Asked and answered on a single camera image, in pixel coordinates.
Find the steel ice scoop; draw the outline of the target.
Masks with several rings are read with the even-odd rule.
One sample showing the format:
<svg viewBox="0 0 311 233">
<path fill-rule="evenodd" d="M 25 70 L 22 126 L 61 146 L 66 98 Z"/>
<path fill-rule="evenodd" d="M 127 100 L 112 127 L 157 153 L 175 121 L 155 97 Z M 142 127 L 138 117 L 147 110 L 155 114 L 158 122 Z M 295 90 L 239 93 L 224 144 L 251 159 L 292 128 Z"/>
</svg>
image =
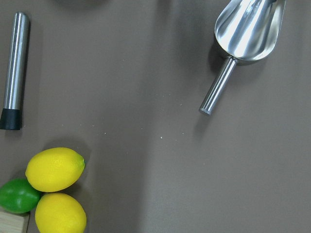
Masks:
<svg viewBox="0 0 311 233">
<path fill-rule="evenodd" d="M 236 66 L 266 58 L 275 48 L 286 2 L 284 0 L 232 0 L 218 16 L 214 36 L 224 64 L 199 111 L 211 115 Z"/>
</svg>

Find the yellow lemon upper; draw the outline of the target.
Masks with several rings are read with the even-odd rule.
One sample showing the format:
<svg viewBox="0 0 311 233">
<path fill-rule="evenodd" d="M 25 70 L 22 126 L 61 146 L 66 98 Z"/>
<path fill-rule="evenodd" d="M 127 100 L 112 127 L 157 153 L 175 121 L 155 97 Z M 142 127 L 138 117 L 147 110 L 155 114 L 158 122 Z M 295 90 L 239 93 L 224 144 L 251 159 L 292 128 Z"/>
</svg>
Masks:
<svg viewBox="0 0 311 233">
<path fill-rule="evenodd" d="M 74 184 L 85 169 L 83 156 L 58 147 L 44 150 L 31 158 L 25 176 L 30 185 L 41 192 L 57 192 Z"/>
</svg>

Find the yellow lemon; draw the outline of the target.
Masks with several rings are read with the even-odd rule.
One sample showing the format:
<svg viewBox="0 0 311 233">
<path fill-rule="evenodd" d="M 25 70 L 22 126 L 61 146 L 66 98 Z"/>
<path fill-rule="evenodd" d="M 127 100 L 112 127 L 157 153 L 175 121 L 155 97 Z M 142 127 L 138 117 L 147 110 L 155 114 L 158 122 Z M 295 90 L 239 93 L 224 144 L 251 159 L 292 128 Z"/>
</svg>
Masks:
<svg viewBox="0 0 311 233">
<path fill-rule="evenodd" d="M 83 156 L 58 147 L 44 150 L 31 158 L 25 176 L 30 185 L 41 192 L 57 192 L 74 184 L 85 169 Z"/>
<path fill-rule="evenodd" d="M 83 233 L 86 213 L 70 195 L 49 193 L 37 204 L 35 223 L 41 233 Z"/>
</svg>

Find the yellow lemon lower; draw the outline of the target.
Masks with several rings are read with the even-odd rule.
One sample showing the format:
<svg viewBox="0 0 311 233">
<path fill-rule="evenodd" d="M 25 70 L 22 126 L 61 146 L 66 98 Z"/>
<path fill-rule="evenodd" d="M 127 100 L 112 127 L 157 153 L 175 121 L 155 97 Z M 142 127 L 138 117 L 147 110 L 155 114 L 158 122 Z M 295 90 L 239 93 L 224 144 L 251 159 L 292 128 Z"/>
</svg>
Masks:
<svg viewBox="0 0 311 233">
<path fill-rule="evenodd" d="M 70 195 L 49 193 L 37 204 L 35 223 L 41 233 L 83 233 L 86 213 Z"/>
</svg>

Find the steel muddler black tip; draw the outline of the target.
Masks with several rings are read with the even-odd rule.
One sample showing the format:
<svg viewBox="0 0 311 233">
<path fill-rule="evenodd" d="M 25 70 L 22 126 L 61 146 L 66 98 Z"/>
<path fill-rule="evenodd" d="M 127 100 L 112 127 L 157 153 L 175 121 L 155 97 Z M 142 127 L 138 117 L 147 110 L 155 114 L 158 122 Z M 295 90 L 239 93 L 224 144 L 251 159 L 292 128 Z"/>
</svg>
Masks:
<svg viewBox="0 0 311 233">
<path fill-rule="evenodd" d="M 21 129 L 29 33 L 29 17 L 24 12 L 16 12 L 12 28 L 4 103 L 0 117 L 0 128 L 3 130 Z"/>
</svg>

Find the green lime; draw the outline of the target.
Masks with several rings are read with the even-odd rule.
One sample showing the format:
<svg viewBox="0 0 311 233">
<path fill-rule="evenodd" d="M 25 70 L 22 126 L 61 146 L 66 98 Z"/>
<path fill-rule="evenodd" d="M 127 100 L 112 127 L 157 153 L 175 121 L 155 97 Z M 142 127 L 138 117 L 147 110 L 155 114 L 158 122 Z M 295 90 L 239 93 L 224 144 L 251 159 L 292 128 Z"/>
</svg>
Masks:
<svg viewBox="0 0 311 233">
<path fill-rule="evenodd" d="M 0 206 L 13 214 L 27 213 L 37 206 L 41 195 L 27 179 L 13 179 L 0 188 Z"/>
</svg>

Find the bamboo cutting board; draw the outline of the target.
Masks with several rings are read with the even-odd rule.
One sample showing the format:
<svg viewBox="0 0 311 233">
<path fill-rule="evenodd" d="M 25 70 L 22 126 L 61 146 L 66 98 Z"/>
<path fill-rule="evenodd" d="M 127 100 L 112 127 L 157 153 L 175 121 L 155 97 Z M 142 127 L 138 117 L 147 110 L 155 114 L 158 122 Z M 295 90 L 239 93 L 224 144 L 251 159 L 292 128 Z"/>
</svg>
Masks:
<svg viewBox="0 0 311 233">
<path fill-rule="evenodd" d="M 1 233 L 26 233 L 30 214 L 12 214 L 0 210 L 0 232 Z"/>
</svg>

